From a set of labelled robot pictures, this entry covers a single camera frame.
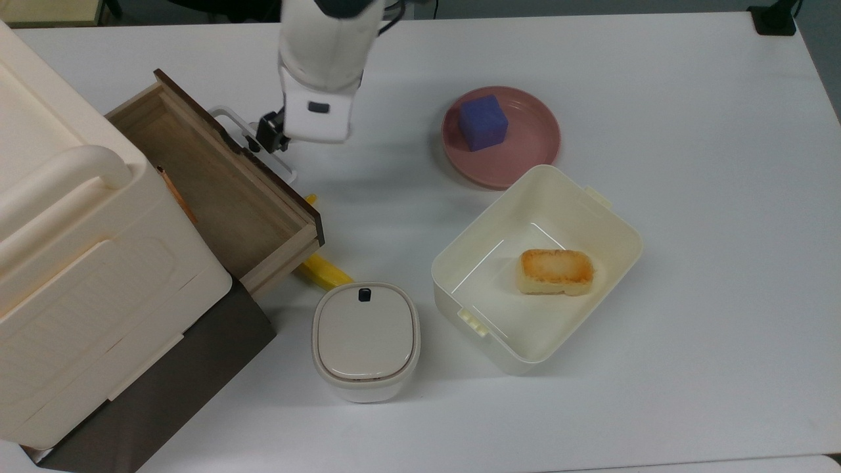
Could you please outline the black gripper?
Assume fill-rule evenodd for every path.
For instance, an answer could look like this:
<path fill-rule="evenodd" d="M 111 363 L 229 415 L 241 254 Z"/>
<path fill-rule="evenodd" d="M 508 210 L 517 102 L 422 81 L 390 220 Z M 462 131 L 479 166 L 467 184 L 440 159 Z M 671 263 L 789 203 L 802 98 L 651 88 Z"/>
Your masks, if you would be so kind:
<path fill-rule="evenodd" d="M 256 140 L 247 137 L 250 152 L 259 153 L 260 146 L 269 153 L 286 152 L 290 138 L 284 134 L 284 118 L 284 108 L 262 116 L 256 129 Z"/>

